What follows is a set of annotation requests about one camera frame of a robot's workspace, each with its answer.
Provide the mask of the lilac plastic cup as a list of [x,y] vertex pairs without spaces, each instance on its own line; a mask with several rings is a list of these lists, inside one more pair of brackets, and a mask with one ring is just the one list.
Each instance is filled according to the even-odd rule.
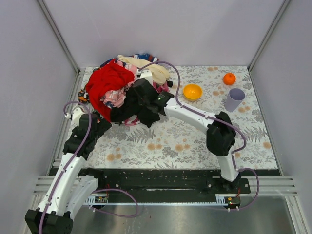
[[244,100],[245,93],[243,90],[233,88],[229,91],[224,107],[227,111],[233,112]]

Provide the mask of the orange fruit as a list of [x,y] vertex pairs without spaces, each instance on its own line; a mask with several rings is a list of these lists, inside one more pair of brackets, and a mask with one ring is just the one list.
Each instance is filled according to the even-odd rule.
[[223,83],[226,85],[233,85],[236,82],[236,76],[233,73],[227,73],[223,77]]

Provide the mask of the pink camouflage cloth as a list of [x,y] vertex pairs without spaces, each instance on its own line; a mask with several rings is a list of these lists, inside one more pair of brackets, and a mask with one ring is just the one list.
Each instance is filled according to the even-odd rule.
[[[169,94],[169,88],[172,87],[173,83],[171,81],[165,82],[163,85],[158,85],[155,82],[153,82],[152,86],[156,89],[156,91],[159,93],[160,98],[159,106],[160,106],[160,112],[154,112],[156,114],[164,114],[163,107],[165,106],[165,102],[168,101],[170,98],[173,97],[173,95]],[[125,120],[123,122],[126,126],[134,126],[140,124],[140,121],[136,116],[132,116],[131,118]]]

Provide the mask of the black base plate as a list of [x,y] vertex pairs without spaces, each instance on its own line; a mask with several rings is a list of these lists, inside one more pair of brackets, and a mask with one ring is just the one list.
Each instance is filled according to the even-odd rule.
[[[81,169],[76,181],[85,172]],[[104,174],[104,184],[98,189],[109,189],[109,194],[134,195],[156,191],[157,193],[191,193],[218,195],[249,195],[251,189],[246,178],[240,178],[238,186],[226,190],[219,170],[204,169],[97,169]]]

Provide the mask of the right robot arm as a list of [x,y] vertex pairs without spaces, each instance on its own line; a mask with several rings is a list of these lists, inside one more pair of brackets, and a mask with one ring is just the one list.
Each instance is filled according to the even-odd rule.
[[135,81],[132,87],[138,96],[139,104],[148,110],[179,119],[202,131],[206,135],[207,149],[217,156],[224,189],[230,190],[238,186],[241,175],[230,154],[238,131],[234,129],[225,112],[216,115],[205,114],[200,109],[179,103],[176,96],[169,92],[157,93],[144,78]]

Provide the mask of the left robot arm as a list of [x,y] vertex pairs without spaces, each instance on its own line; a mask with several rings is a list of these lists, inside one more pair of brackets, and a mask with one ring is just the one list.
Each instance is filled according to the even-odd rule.
[[63,148],[58,171],[45,197],[34,210],[29,209],[25,221],[33,234],[69,234],[75,216],[89,195],[104,184],[100,170],[88,168],[74,186],[97,140],[111,128],[99,114],[82,114]]

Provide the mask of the cream cloth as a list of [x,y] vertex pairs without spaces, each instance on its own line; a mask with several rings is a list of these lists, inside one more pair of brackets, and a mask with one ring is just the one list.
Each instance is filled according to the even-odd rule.
[[169,71],[157,64],[152,64],[147,67],[153,74],[153,81],[159,85],[163,85],[170,78]]

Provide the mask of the blue white patterned cloth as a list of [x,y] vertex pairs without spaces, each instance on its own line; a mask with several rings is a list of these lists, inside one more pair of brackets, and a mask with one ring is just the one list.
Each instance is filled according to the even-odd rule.
[[118,55],[115,58],[111,58],[107,61],[105,61],[100,67],[104,67],[106,64],[110,63],[113,60],[119,60],[124,63],[128,63],[131,65],[134,65],[136,67],[143,67],[144,65],[147,65],[151,62],[159,61],[157,57],[154,57],[153,55],[149,53],[141,53],[141,54],[133,54],[131,56],[124,56],[124,55]]

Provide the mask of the pink navy patterned cloth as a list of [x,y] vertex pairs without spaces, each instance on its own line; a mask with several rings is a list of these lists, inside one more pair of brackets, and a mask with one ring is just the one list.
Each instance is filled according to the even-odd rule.
[[137,67],[119,60],[113,60],[101,68],[103,72],[104,93],[100,101],[110,109],[121,107],[126,98],[126,91],[134,83]]

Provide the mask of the red cloth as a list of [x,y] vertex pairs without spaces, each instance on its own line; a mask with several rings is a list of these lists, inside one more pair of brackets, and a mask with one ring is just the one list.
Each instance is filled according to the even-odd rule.
[[134,81],[135,72],[127,70],[118,63],[116,59],[94,71],[85,90],[89,95],[92,107],[98,111],[105,119],[111,120],[111,109],[100,100],[108,91],[119,90],[129,82]]

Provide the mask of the orange black patterned cloth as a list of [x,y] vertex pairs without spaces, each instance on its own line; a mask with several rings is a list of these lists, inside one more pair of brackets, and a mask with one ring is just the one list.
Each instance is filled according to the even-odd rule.
[[79,92],[78,92],[78,101],[80,103],[83,103],[83,104],[88,104],[90,103],[90,99],[89,99],[89,94],[88,92],[86,91],[86,86],[83,87],[83,89],[81,89]]

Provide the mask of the yellow plastic bowl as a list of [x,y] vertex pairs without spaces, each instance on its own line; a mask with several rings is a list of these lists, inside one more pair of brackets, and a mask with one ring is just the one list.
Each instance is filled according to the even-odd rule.
[[189,101],[196,101],[202,96],[202,89],[197,84],[187,84],[183,88],[183,94]]

